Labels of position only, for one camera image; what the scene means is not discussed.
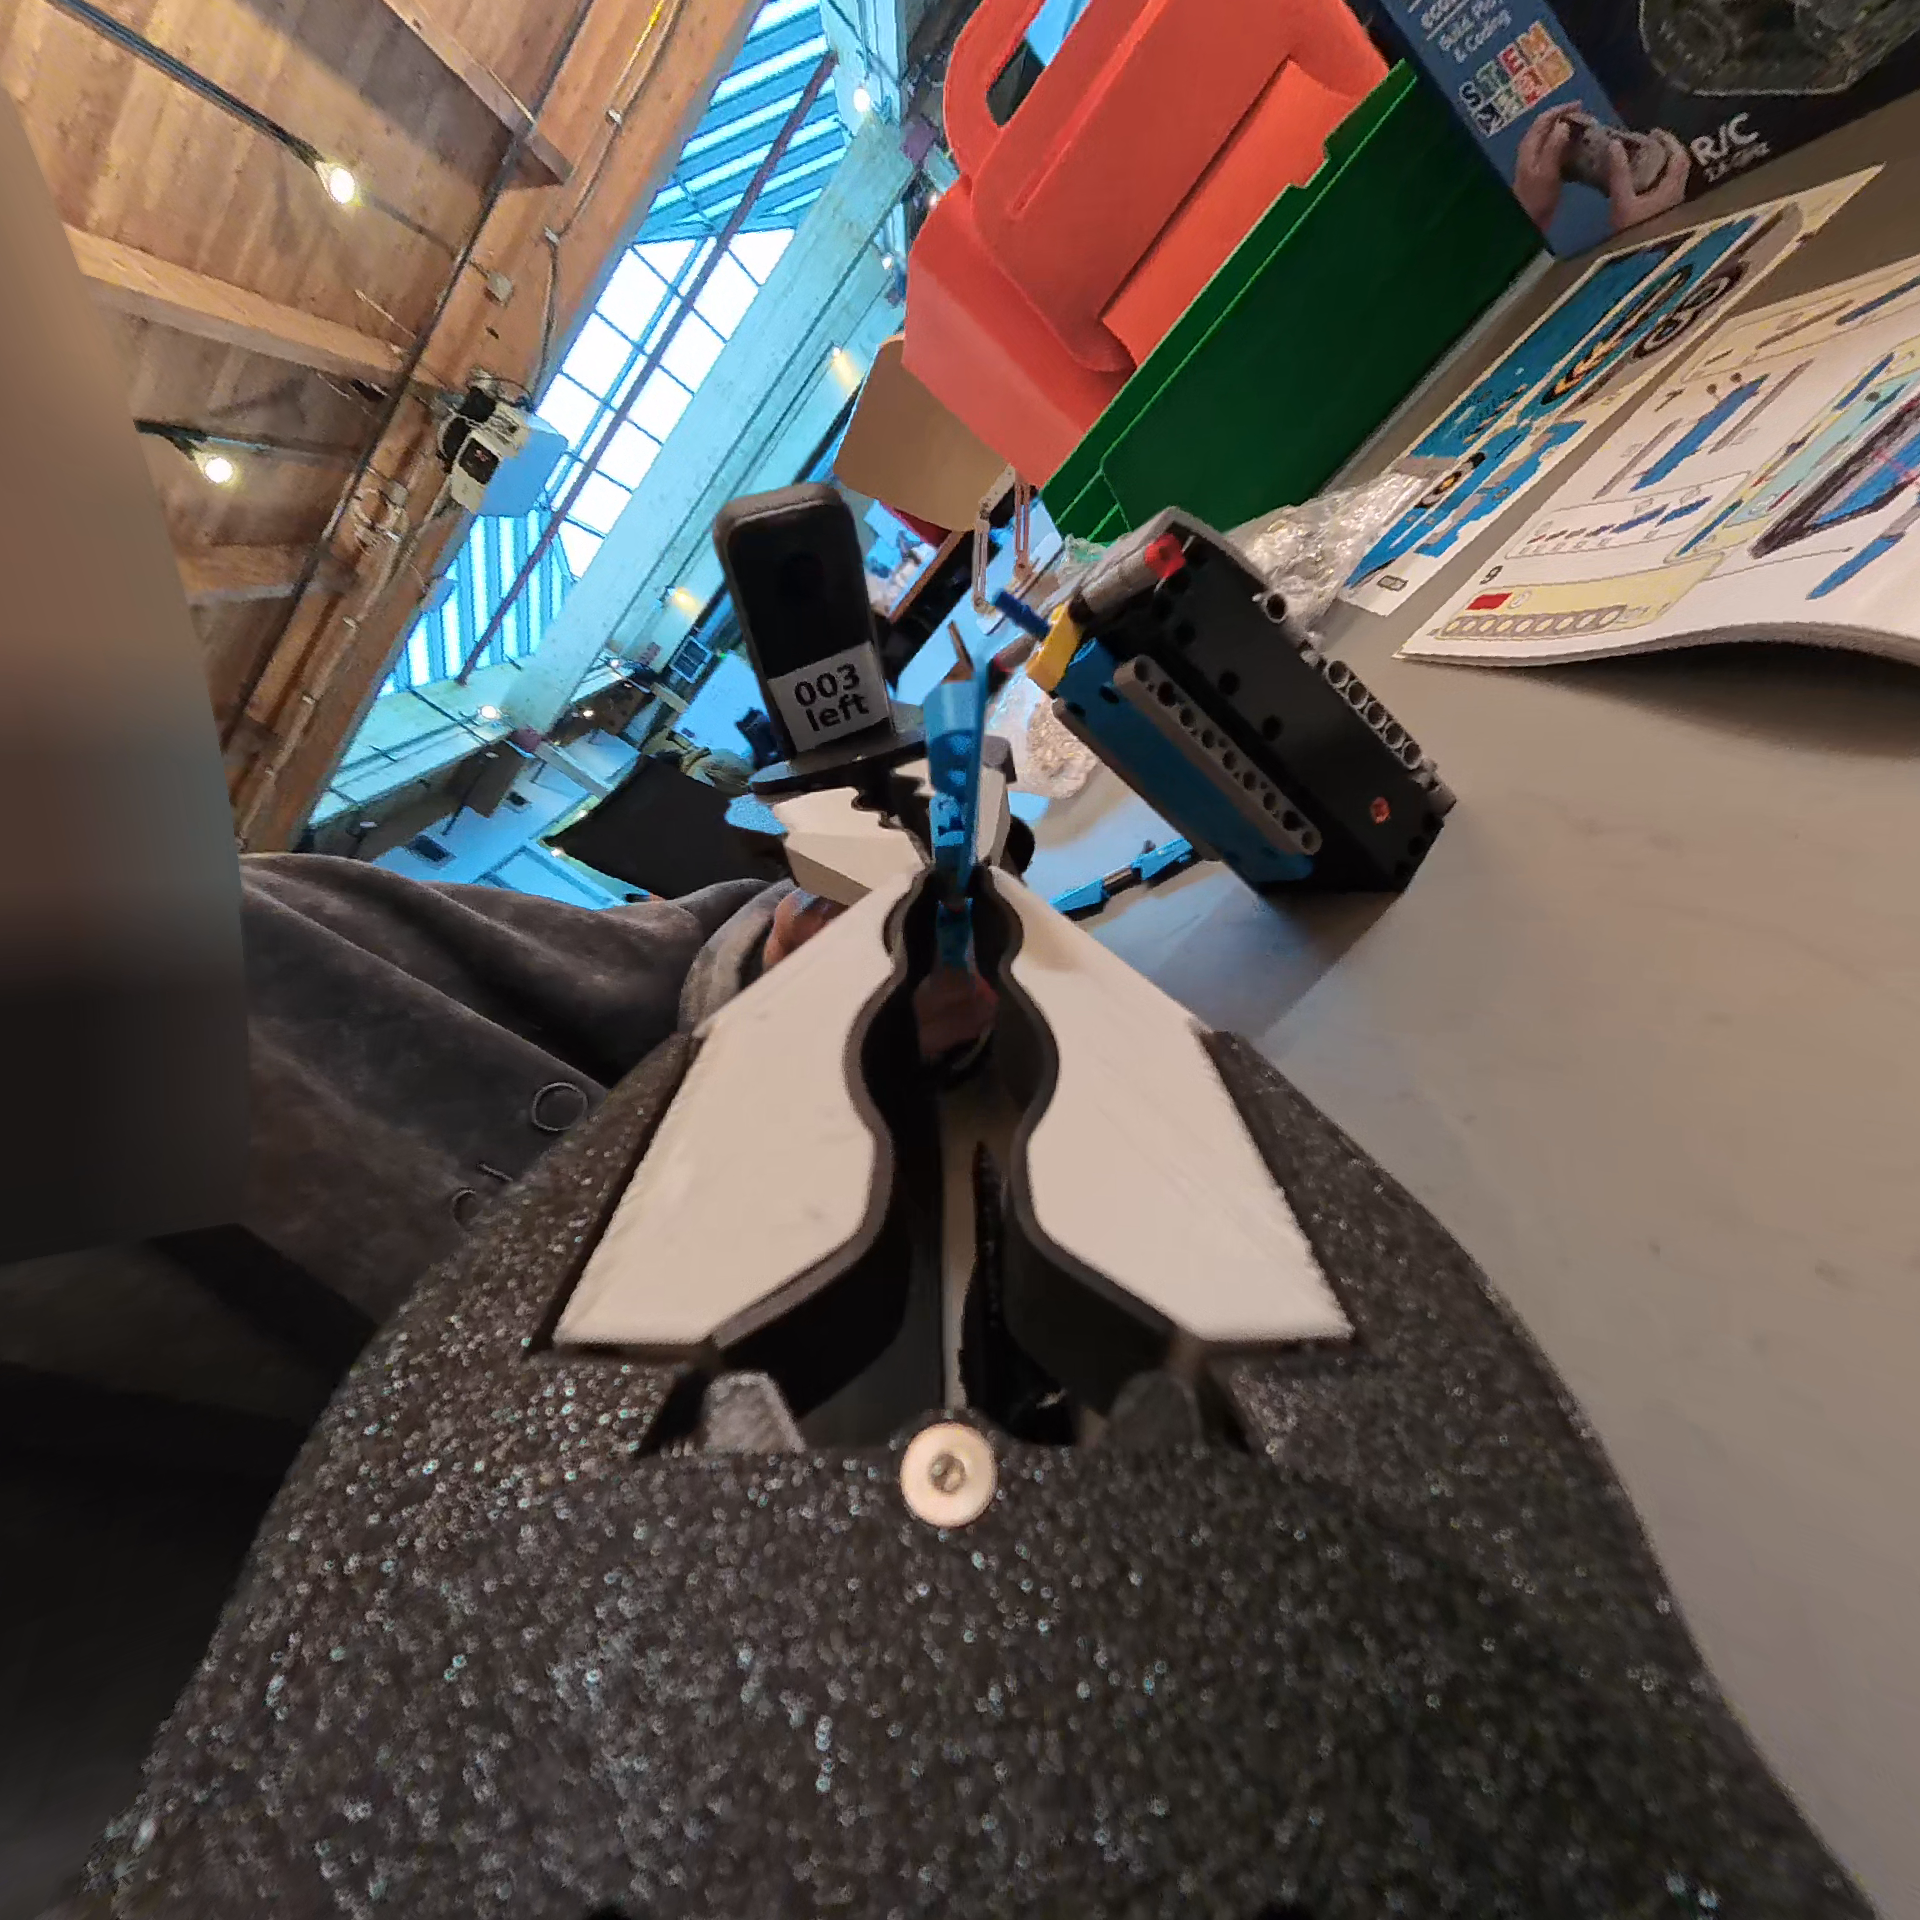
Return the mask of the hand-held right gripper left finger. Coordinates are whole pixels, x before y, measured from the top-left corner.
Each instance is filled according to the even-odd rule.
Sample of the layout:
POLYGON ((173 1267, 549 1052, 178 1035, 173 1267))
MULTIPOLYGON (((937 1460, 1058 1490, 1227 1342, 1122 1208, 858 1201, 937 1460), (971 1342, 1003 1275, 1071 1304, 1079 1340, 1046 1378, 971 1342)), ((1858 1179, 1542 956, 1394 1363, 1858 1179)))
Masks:
POLYGON ((909 1257, 866 1046, 909 1026, 926 879, 861 898, 692 1035, 690 1063, 557 1316, 557 1352, 831 1400, 897 1340, 909 1257))

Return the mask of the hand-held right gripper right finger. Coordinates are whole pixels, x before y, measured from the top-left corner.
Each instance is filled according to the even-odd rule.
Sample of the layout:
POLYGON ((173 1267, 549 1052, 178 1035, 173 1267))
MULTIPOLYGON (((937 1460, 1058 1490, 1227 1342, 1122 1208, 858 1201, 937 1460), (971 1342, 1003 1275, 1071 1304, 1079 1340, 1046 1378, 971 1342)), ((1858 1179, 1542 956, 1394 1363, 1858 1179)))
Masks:
POLYGON ((1355 1326, 1186 1009, 1022 881, 975 895, 1010 1103, 1009 1334, 1074 1400, 1355 1326))

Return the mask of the large blue brick panel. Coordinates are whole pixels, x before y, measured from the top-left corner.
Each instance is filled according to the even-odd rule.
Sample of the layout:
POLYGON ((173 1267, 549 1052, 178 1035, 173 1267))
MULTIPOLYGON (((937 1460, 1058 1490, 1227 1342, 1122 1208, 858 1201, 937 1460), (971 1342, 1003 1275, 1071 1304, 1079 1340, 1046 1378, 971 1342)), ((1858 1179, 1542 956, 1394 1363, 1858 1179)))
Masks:
POLYGON ((987 671, 966 655, 921 708, 927 760, 927 862, 935 896, 935 953, 941 970, 975 972, 973 873, 987 708, 987 671))

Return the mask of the blue grey axle assembly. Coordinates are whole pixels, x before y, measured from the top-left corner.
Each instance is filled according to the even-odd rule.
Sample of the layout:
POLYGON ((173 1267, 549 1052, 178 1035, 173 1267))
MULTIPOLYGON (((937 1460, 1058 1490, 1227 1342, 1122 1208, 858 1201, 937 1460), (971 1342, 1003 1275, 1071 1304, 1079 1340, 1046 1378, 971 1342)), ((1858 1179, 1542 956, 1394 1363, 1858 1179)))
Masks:
POLYGON ((1097 919, 1118 898, 1162 887, 1203 865, 1204 855, 1186 840, 1150 847, 1116 871, 1086 881, 1052 898, 1052 908, 1070 922, 1097 919))

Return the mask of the black blue brick model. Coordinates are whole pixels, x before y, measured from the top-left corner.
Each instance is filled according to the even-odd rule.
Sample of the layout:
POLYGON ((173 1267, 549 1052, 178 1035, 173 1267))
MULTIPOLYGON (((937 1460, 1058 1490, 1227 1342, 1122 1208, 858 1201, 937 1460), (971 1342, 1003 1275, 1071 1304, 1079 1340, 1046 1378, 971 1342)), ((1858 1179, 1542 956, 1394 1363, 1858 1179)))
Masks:
POLYGON ((1142 806, 1259 896, 1401 895, 1453 807, 1391 711, 1181 511, 1093 566, 1027 673, 1142 806))

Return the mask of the person's left forearm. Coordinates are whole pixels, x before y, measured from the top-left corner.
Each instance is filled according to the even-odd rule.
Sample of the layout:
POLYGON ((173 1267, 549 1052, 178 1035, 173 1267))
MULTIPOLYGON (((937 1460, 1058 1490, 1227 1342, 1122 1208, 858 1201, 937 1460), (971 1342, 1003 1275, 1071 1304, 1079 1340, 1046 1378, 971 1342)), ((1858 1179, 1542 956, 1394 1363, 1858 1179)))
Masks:
POLYGON ((582 908, 245 855, 245 1225, 313 1268, 474 1220, 658 1046, 774 962, 789 881, 582 908))

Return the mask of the grey desk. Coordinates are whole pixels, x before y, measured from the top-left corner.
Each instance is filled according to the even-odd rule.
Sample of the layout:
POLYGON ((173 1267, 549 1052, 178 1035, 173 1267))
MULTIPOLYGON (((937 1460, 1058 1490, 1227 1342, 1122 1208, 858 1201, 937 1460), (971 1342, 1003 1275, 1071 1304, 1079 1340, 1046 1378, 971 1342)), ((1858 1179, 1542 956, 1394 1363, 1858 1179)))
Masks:
POLYGON ((1779 1784, 1916 1915, 1916 671, 1399 659, 1522 521, 1329 620, 1457 791, 1403 896, 1199 868, 1089 930, 1452 1230, 1779 1784))

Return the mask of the black office chair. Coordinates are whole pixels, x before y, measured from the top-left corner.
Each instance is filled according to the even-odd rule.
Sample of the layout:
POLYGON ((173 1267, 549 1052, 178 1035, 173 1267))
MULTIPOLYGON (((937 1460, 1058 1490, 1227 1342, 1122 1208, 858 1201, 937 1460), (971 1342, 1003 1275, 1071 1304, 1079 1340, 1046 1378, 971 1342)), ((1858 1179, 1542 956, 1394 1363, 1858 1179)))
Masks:
POLYGON ((627 895, 660 898, 725 881, 789 879, 773 817, 750 803, 748 823, 734 823, 735 801, 677 760, 635 760, 607 796, 581 807, 545 847, 627 895))

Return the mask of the ceiling mounted device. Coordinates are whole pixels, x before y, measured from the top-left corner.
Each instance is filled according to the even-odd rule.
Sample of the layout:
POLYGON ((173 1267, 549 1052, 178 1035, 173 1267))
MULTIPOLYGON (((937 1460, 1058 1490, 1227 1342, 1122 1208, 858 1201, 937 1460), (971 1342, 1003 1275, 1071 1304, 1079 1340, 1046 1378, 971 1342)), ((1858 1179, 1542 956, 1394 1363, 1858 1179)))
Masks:
POLYGON ((502 464, 518 457, 537 423, 523 387, 475 370, 434 425, 434 456, 453 507, 477 516, 502 464))

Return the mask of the clear plastic bag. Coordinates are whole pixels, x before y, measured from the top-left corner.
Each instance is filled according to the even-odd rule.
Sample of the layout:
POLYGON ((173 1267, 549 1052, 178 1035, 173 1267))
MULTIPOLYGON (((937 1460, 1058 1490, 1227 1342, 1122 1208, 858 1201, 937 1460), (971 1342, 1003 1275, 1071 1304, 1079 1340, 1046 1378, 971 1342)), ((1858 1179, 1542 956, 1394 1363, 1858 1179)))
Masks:
POLYGON ((1399 496, 1345 487, 1276 511, 1233 530, 1233 545, 1292 620, 1310 626, 1330 612, 1355 560, 1394 519, 1399 496))

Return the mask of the orange plastic case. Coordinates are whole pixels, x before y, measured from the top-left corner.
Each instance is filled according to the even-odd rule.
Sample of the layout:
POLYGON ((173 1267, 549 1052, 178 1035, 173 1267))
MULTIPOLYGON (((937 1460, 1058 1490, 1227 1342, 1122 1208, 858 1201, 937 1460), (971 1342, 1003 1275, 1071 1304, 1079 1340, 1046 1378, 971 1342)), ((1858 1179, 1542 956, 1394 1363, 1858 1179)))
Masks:
POLYGON ((998 111, 1041 14, 978 4, 951 49, 902 308, 905 370, 1036 487, 1387 76, 1340 3, 1093 3, 998 111))

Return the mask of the green plastic bin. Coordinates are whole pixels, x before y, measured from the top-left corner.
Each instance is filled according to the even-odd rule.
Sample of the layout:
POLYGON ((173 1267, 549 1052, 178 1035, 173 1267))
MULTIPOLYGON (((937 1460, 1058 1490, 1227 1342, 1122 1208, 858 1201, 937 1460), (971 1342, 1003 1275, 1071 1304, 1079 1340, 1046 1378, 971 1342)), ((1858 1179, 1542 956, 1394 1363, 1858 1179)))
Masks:
POLYGON ((1046 516, 1107 545, 1164 511, 1229 532, 1306 504, 1541 249, 1437 91, 1394 65, 1046 480, 1046 516))

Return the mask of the blue sticker sheet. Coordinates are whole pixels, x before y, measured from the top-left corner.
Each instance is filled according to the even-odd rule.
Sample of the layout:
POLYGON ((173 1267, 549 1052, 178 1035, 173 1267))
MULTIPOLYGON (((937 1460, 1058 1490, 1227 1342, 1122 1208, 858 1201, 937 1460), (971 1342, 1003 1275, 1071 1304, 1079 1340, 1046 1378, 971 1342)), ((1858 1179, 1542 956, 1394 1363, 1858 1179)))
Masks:
POLYGON ((1399 456, 1390 472, 1419 489, 1357 553, 1337 600, 1377 615, 1405 604, 1878 172, 1601 256, 1399 456))

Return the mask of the instruction booklet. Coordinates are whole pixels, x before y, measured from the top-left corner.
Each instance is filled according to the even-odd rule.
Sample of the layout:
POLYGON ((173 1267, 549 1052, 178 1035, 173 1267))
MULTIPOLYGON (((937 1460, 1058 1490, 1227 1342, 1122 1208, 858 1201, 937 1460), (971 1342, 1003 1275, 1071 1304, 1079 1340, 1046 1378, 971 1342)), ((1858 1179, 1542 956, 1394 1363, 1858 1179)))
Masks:
POLYGON ((1742 312, 1399 659, 1782 640, 1917 663, 1917 258, 1742 312))

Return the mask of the robot kit box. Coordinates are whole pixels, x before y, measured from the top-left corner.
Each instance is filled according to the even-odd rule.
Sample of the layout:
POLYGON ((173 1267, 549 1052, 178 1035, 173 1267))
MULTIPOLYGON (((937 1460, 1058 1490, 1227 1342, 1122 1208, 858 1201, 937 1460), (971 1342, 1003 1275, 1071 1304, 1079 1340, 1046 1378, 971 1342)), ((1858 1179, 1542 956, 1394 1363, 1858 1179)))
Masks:
POLYGON ((1582 256, 1916 91, 1916 3, 1383 3, 1542 248, 1582 256))

